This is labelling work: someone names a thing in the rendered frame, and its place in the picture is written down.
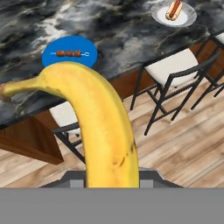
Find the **blue plate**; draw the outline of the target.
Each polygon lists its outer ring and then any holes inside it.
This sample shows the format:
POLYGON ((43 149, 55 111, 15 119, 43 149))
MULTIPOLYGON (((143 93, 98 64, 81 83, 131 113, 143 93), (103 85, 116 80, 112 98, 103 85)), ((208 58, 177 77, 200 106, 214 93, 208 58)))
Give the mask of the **blue plate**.
POLYGON ((88 38, 82 36, 65 36, 56 38, 45 47, 45 50, 42 52, 42 64, 44 67, 47 67, 57 62, 72 61, 81 63, 87 67, 92 67, 97 61, 97 57, 97 48, 88 38), (56 51, 81 51, 82 53, 90 53, 90 56, 75 58, 67 56, 57 57, 56 55, 50 54, 55 53, 56 51))

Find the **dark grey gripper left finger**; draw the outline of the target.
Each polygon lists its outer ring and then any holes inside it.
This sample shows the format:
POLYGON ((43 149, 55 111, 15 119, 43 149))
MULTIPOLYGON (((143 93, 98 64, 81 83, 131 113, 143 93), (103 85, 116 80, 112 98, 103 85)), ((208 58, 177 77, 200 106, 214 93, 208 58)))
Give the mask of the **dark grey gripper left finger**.
POLYGON ((85 171, 67 171, 62 178, 44 185, 44 188, 85 188, 86 172, 85 171))

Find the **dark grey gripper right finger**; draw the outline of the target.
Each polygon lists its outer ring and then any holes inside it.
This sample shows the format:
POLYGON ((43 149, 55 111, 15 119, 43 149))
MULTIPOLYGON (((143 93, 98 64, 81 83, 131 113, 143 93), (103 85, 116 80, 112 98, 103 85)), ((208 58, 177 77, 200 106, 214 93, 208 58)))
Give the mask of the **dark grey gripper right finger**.
POLYGON ((139 181, 141 188, 181 188, 181 185, 168 181, 159 171, 150 168, 139 168, 139 181))

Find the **meat kebab skewer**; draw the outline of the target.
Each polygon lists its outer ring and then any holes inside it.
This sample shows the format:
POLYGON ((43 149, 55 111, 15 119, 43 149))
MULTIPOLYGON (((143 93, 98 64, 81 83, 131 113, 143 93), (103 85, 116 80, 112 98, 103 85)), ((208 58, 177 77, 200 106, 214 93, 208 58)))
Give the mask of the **meat kebab skewer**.
POLYGON ((81 52, 81 51, 56 51, 51 52, 51 55, 56 55, 57 57, 75 57, 80 58, 82 56, 88 57, 90 56, 89 52, 81 52))

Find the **yellow banana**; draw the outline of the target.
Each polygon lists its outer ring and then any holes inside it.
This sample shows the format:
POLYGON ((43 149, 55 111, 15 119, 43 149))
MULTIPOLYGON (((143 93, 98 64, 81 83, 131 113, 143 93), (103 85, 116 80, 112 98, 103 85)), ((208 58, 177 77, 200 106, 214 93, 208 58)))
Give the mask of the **yellow banana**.
POLYGON ((38 76, 0 84, 2 100, 40 90, 73 107, 86 162, 88 188, 138 188, 138 156, 130 119, 119 94, 94 69, 62 61, 38 76))

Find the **hot dog in bun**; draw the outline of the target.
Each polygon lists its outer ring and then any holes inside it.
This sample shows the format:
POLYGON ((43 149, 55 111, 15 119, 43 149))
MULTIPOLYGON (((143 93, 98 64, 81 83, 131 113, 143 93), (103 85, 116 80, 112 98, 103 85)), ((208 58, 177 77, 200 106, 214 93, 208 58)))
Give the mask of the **hot dog in bun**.
POLYGON ((165 17, 171 21, 176 20, 182 10, 182 6, 183 4, 181 0, 172 1, 168 11, 165 14, 165 17))

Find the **grey plate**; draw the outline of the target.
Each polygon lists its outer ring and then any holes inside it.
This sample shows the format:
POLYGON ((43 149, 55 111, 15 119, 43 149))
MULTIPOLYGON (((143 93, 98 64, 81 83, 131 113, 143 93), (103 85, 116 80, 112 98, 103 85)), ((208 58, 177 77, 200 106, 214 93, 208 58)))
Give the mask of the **grey plate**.
POLYGON ((196 21, 197 13, 195 9, 185 2, 182 3, 182 9, 175 20, 171 21, 167 19, 165 14, 168 12, 172 2, 175 2, 175 0, 164 0, 159 3, 155 3, 151 7, 152 17, 161 25, 170 27, 187 27, 196 21))

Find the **black stool with white seat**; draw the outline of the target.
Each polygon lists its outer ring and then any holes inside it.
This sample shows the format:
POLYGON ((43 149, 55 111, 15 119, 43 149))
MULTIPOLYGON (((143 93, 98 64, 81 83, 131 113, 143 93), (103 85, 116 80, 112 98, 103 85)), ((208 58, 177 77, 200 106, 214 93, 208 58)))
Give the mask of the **black stool with white seat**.
POLYGON ((81 135, 81 129, 73 107, 68 101, 65 101, 53 108, 50 113, 58 128, 52 130, 52 133, 82 162, 85 158, 78 152, 76 146, 82 143, 82 140, 71 142, 69 135, 74 134, 77 137, 81 135))
POLYGON ((156 104, 144 132, 145 135, 148 134, 153 123, 165 116, 173 114, 172 121, 176 118, 217 59, 209 57, 203 62, 198 62, 193 52, 187 48, 155 63, 144 64, 140 68, 129 109, 134 108, 136 98, 144 93, 147 93, 156 104), (140 91, 140 82, 144 72, 153 79, 154 83, 140 91), (186 90, 188 94, 178 106, 170 110, 164 108, 164 102, 186 90))
MULTIPOLYGON (((197 56, 200 55, 200 53, 205 48, 209 40, 212 40, 216 44, 216 47, 210 54, 210 58, 218 58, 220 56, 220 50, 224 50, 224 32, 216 36, 210 36, 199 48, 196 55, 197 56)), ((213 95, 214 97, 217 97, 224 90, 224 81, 220 83, 220 80, 223 76, 224 76, 224 68, 215 78, 213 78, 209 73, 205 74, 205 79, 210 83, 210 85, 199 97, 199 99, 191 106, 191 110, 194 110, 207 94, 213 92, 214 90, 217 90, 217 92, 213 95)))

